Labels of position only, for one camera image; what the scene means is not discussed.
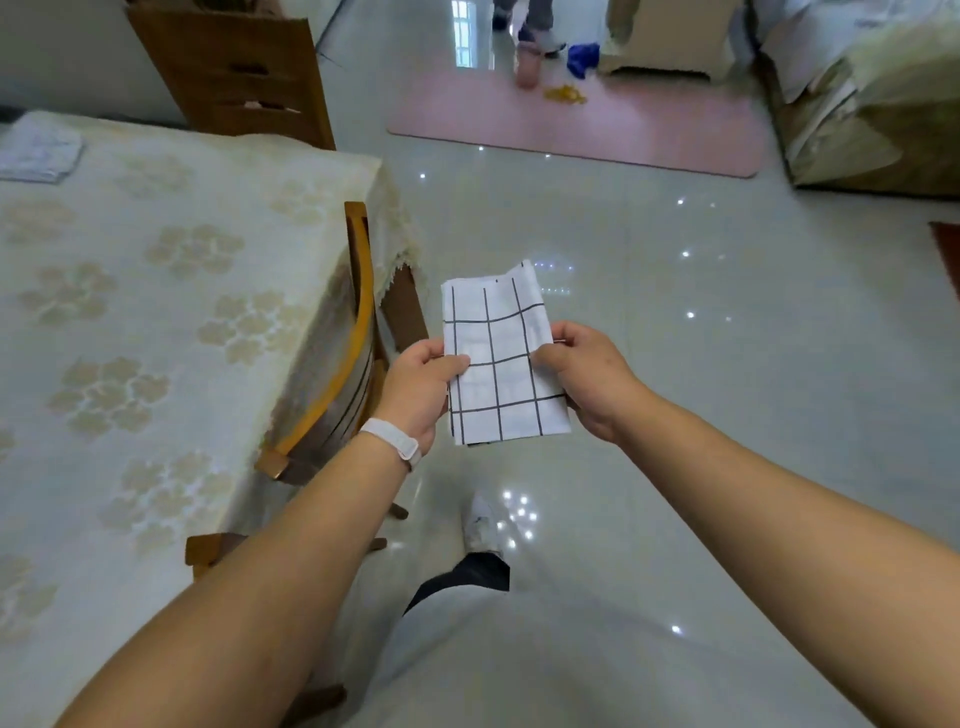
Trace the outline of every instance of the foot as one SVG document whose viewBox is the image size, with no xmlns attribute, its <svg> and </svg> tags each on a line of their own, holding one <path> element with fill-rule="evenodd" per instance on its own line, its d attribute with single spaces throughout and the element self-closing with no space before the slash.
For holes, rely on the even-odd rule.
<svg viewBox="0 0 960 728">
<path fill-rule="evenodd" d="M 526 23 L 520 28 L 516 39 L 521 43 L 533 43 L 537 46 L 537 50 L 548 58 L 556 58 L 566 47 L 566 43 L 556 39 L 553 31 L 536 31 L 528 28 Z"/>
<path fill-rule="evenodd" d="M 495 33 L 502 33 L 510 27 L 510 18 L 513 17 L 512 11 L 505 11 L 501 8 L 498 8 L 496 5 L 493 6 L 493 31 Z"/>
<path fill-rule="evenodd" d="M 467 547 L 467 553 L 487 552 L 503 557 L 493 509 L 479 494 L 473 496 L 469 509 L 464 513 L 464 546 Z"/>
</svg>

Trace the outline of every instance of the napkin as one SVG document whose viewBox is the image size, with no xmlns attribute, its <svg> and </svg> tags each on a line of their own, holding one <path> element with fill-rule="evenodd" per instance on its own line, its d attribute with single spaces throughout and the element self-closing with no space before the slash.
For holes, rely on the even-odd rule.
<svg viewBox="0 0 960 728">
<path fill-rule="evenodd" d="M 0 136 L 0 180 L 59 182 L 84 147 L 79 133 L 42 115 L 27 113 Z"/>
<path fill-rule="evenodd" d="M 530 361 L 530 352 L 553 341 L 533 264 L 448 280 L 443 290 L 444 350 L 470 357 L 469 369 L 450 383 L 457 445 L 569 432 L 564 388 Z"/>
</svg>

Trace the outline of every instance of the white wristband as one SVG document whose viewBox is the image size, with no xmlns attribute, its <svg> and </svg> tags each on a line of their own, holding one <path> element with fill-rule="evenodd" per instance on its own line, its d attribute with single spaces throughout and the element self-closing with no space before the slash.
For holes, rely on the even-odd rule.
<svg viewBox="0 0 960 728">
<path fill-rule="evenodd" d="M 384 442 L 393 445 L 400 459 L 410 466 L 410 470 L 413 470 L 417 466 L 417 463 L 420 462 L 420 458 L 422 457 L 422 455 L 420 455 L 420 443 L 408 436 L 406 432 L 396 425 L 391 425 L 383 420 L 370 418 L 360 428 L 360 431 L 369 432 L 371 435 L 375 435 Z"/>
</svg>

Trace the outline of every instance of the red rug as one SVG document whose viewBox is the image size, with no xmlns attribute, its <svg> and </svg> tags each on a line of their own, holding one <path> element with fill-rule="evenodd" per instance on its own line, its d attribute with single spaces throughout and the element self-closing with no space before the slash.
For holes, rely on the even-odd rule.
<svg viewBox="0 0 960 728">
<path fill-rule="evenodd" d="M 548 86 L 575 85 L 585 104 L 543 98 Z M 729 177 L 752 177 L 767 132 L 751 99 L 686 78 L 574 79 L 545 63 L 526 91 L 499 71 L 438 69 L 419 74 L 388 127 L 394 134 L 459 141 Z"/>
</svg>

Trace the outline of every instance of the yellow debris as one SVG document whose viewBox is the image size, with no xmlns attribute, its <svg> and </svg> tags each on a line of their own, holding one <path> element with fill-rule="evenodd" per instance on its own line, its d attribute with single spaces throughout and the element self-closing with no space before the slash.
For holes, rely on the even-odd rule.
<svg viewBox="0 0 960 728">
<path fill-rule="evenodd" d="M 559 101 L 561 104 L 585 104 L 587 97 L 573 84 L 564 84 L 555 88 L 547 88 L 543 98 L 550 101 Z"/>
</svg>

